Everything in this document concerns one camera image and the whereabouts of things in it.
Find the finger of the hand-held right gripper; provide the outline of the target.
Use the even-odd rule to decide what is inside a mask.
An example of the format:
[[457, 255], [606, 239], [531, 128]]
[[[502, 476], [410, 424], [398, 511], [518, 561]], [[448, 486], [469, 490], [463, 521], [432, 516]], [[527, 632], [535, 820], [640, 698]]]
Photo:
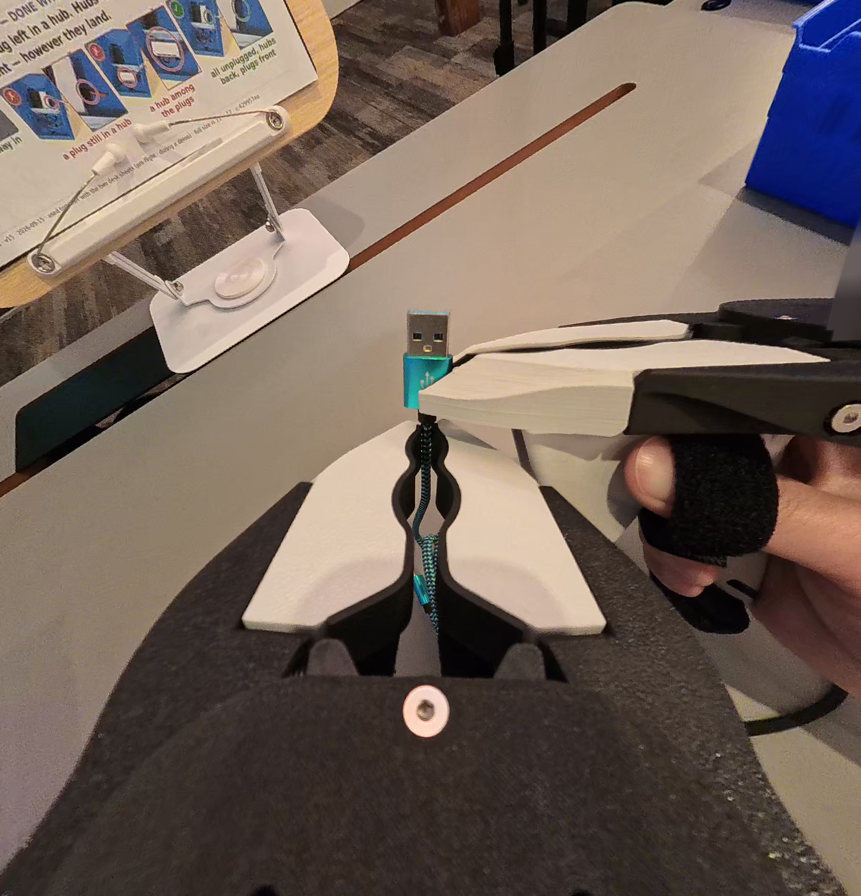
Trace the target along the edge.
[[556, 350], [603, 344], [670, 342], [685, 339], [688, 331], [687, 323], [669, 319], [584, 323], [577, 326], [534, 330], [478, 343], [455, 358], [470, 359], [488, 353]]
[[762, 345], [639, 345], [484, 353], [418, 393], [421, 413], [540, 434], [622, 434], [635, 377], [694, 367], [821, 366], [823, 357]]

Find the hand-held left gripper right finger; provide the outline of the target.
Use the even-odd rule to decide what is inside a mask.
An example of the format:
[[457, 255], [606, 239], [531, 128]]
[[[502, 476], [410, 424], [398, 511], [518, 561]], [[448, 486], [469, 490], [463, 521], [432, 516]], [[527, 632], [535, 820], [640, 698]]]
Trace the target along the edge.
[[436, 474], [437, 616], [447, 674], [492, 674], [514, 644], [605, 632], [546, 495], [518, 461], [440, 423]]

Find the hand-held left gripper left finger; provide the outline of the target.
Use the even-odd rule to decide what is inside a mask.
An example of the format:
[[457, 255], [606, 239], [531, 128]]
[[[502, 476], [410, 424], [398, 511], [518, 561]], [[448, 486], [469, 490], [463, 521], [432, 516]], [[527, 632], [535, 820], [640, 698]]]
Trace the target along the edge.
[[414, 422], [315, 476], [243, 613], [250, 631], [329, 638], [361, 674], [392, 674], [413, 610]]

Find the blue plastic bin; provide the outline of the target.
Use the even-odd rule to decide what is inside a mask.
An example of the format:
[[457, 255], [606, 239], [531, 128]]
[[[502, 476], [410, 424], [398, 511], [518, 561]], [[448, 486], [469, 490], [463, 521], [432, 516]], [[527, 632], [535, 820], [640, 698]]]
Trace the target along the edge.
[[829, 1], [795, 39], [746, 185], [851, 228], [861, 219], [861, 1]]

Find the wide grey usb hub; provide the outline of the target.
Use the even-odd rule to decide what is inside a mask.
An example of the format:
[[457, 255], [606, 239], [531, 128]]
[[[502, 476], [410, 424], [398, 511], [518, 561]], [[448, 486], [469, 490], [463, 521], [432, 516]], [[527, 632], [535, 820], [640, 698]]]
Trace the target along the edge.
[[832, 685], [818, 700], [806, 707], [782, 715], [745, 721], [749, 737], [780, 734], [813, 724], [838, 710], [849, 694]]

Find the person's right hand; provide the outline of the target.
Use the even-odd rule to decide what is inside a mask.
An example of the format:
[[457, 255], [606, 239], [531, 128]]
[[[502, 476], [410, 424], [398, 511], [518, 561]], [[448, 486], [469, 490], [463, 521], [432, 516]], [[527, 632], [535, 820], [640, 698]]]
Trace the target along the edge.
[[755, 618], [806, 666], [861, 701], [861, 448], [796, 437]]

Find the wooden document stand white base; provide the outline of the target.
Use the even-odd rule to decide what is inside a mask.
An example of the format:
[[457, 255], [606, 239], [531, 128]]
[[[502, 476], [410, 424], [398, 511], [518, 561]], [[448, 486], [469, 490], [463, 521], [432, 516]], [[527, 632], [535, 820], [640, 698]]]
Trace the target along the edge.
[[[334, 32], [323, 2], [287, 2], [317, 67], [309, 88], [273, 106], [268, 123], [272, 140], [247, 157], [214, 173], [136, 227], [89, 249], [77, 263], [56, 273], [53, 259], [37, 249], [0, 269], [0, 308], [26, 305], [56, 286], [105, 261], [152, 290], [149, 313], [169, 369], [189, 373], [248, 338], [337, 280], [349, 263], [348, 252], [308, 211], [279, 213], [259, 166], [270, 151], [313, 129], [335, 96], [338, 61]], [[252, 175], [264, 208], [257, 230], [187, 273], [162, 277], [121, 253], [121, 248], [157, 223], [244, 171]]]

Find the dark furniture legs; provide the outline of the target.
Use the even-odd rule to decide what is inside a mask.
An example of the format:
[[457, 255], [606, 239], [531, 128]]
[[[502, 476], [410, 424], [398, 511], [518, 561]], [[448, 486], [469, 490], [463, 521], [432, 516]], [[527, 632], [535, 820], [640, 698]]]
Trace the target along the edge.
[[[547, 1], [498, 1], [499, 42], [493, 51], [493, 65], [498, 76], [515, 68], [513, 6], [530, 6], [532, 51], [536, 55], [547, 49], [550, 39], [560, 39], [582, 27], [588, 18], [588, 1], [568, 1], [564, 19], [549, 16]], [[435, 1], [440, 33], [455, 37], [473, 27], [481, 19], [480, 1]]]

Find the printed instruction sheet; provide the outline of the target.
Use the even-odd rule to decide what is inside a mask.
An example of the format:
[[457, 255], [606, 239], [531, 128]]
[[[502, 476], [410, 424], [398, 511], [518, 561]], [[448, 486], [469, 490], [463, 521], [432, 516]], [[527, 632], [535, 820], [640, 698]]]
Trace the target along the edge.
[[0, 2], [0, 269], [76, 264], [272, 140], [318, 78], [287, 2]]

